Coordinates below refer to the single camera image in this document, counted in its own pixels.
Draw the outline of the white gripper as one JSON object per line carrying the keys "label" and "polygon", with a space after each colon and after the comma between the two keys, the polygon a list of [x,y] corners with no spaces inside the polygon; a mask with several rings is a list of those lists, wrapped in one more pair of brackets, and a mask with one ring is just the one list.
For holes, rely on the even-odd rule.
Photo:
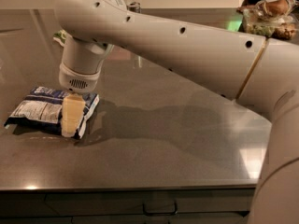
{"label": "white gripper", "polygon": [[[68,35],[60,64],[60,85],[72,92],[88,93],[95,89],[104,59],[113,45],[86,42]],[[62,105],[62,136],[73,137],[82,120],[85,101],[79,94],[69,94]]]}

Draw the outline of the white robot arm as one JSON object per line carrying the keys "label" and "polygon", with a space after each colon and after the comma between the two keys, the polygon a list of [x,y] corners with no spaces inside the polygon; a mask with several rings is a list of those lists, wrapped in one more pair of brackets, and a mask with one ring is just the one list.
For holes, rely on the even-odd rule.
{"label": "white robot arm", "polygon": [[299,47],[128,10],[123,0],[56,0],[67,39],[62,87],[92,91],[113,46],[261,114],[272,123],[248,224],[299,224]]}

